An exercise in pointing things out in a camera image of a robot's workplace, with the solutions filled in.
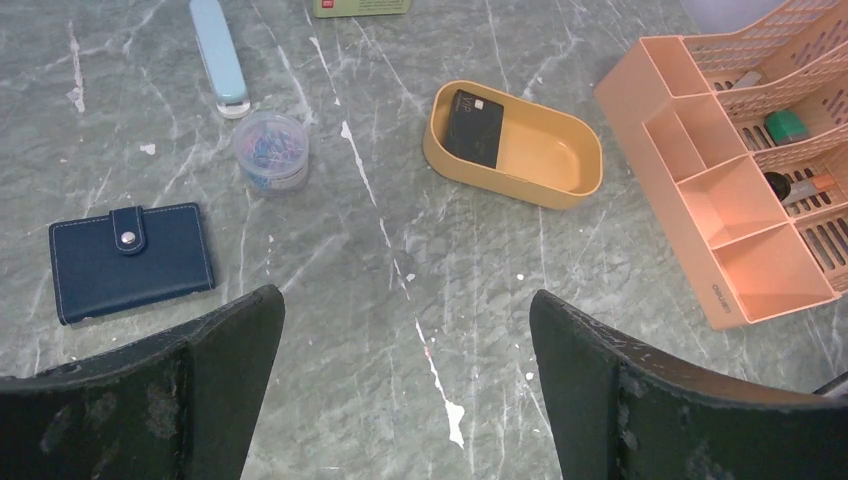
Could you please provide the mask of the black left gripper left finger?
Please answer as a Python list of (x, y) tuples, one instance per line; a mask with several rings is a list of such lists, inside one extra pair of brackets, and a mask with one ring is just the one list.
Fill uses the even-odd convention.
[(194, 320), (1, 380), (5, 479), (237, 479), (285, 320), (263, 286)]

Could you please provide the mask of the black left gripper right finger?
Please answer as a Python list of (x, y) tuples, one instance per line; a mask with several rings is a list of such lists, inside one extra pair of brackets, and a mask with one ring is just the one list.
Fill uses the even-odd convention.
[(566, 479), (843, 479), (847, 379), (811, 393), (689, 363), (540, 290), (529, 324)]

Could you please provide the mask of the navy blue card holder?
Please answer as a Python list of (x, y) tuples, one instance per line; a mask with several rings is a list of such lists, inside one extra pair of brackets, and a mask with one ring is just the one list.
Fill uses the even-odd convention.
[(49, 226), (56, 313), (62, 325), (212, 290), (216, 286), (195, 202)]

